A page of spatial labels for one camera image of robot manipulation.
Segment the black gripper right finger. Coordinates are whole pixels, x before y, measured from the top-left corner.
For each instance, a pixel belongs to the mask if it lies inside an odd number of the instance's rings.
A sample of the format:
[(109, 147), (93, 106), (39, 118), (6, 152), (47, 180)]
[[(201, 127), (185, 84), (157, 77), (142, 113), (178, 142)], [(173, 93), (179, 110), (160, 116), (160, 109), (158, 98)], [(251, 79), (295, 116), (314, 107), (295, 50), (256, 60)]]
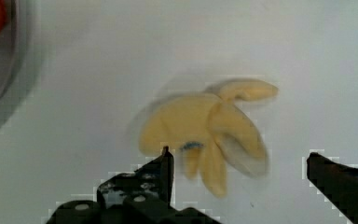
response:
[(312, 152), (306, 160), (307, 179), (353, 224), (358, 224), (358, 168)]

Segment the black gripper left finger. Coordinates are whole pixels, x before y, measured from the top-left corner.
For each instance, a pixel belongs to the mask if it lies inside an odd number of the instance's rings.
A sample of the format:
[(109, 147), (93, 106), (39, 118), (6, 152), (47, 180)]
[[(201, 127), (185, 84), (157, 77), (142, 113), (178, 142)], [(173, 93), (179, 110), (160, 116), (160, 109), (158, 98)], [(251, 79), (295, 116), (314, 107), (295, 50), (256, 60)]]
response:
[(171, 206), (174, 157), (167, 147), (130, 173), (104, 181), (96, 199), (58, 206), (46, 224), (221, 224), (194, 207)]

